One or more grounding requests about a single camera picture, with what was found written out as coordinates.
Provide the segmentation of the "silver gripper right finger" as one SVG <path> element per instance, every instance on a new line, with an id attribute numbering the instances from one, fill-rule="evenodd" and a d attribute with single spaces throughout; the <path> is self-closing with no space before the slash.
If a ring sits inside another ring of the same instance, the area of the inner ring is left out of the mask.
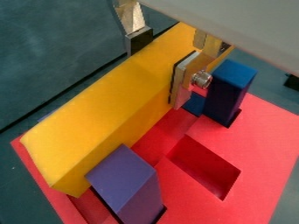
<path id="1" fill-rule="evenodd" d="M 173 67 L 169 103 L 174 109 L 179 109 L 191 99 L 195 87 L 209 88 L 211 69 L 231 51 L 230 44 L 202 30 L 195 31 L 193 45 L 195 50 Z"/>

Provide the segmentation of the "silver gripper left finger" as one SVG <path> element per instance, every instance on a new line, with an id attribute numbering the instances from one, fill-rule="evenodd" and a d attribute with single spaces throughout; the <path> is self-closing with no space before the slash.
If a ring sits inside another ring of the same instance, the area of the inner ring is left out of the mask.
<path id="1" fill-rule="evenodd" d="M 113 7 L 125 33 L 127 55 L 133 56 L 154 41 L 154 29 L 146 25 L 137 0 L 113 0 Z"/>

